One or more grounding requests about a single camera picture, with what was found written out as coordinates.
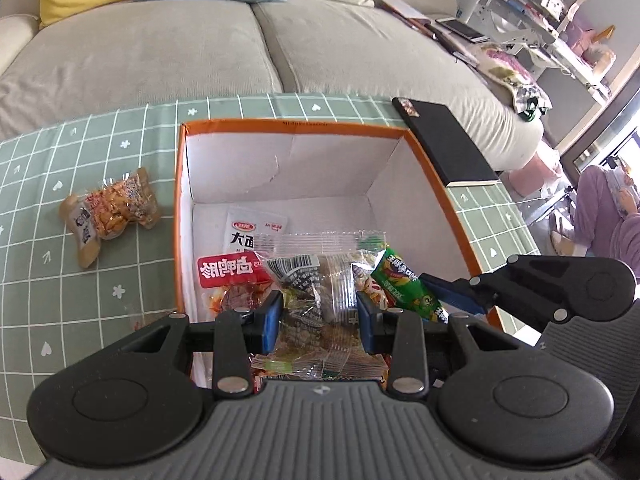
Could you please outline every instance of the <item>green checkered tablecloth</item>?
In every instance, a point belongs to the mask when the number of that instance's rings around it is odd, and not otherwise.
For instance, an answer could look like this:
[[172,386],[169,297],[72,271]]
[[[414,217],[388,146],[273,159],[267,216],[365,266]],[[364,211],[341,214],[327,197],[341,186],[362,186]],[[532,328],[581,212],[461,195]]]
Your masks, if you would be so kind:
[[[147,105],[44,128],[0,144],[0,456],[38,464],[26,423],[31,391],[174,306],[172,223],[178,126],[215,118],[287,118],[403,126],[388,98],[275,94]],[[81,269],[60,202],[145,166],[162,208]],[[482,270],[536,246],[501,184],[449,190]]]

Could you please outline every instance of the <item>sofa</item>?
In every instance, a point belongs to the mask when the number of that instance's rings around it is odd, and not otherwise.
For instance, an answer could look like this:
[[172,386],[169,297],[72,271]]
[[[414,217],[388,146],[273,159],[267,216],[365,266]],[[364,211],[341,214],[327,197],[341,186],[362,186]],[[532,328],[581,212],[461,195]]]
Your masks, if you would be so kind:
[[[454,16],[456,0],[405,0]],[[329,0],[120,2],[39,30],[0,0],[0,139],[73,118],[226,94],[325,92],[446,104],[495,170],[542,138],[479,76],[385,11]]]

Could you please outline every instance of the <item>black notebook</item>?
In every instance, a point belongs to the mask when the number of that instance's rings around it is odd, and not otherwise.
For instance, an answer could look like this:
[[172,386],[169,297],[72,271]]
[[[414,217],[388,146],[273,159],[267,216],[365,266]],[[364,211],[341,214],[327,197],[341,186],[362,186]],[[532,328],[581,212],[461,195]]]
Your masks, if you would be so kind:
[[403,97],[392,100],[411,128],[444,186],[487,186],[498,182],[480,150],[445,105]]

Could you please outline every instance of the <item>purple pants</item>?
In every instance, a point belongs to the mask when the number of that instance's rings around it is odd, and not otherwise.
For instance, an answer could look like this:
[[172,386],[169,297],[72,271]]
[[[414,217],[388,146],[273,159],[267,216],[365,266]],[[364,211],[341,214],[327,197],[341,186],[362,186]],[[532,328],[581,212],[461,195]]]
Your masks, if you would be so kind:
[[625,262],[640,276],[640,215],[620,218],[604,171],[587,167],[580,176],[574,213],[574,242],[595,256]]

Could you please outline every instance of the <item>green snack package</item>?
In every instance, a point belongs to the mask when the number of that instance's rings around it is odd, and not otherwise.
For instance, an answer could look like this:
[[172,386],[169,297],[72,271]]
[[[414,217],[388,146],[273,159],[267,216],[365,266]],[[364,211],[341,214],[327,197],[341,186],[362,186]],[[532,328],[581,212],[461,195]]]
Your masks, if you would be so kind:
[[413,310],[429,321],[447,322],[449,316],[438,299],[393,249],[386,249],[371,277],[386,292],[390,306]]

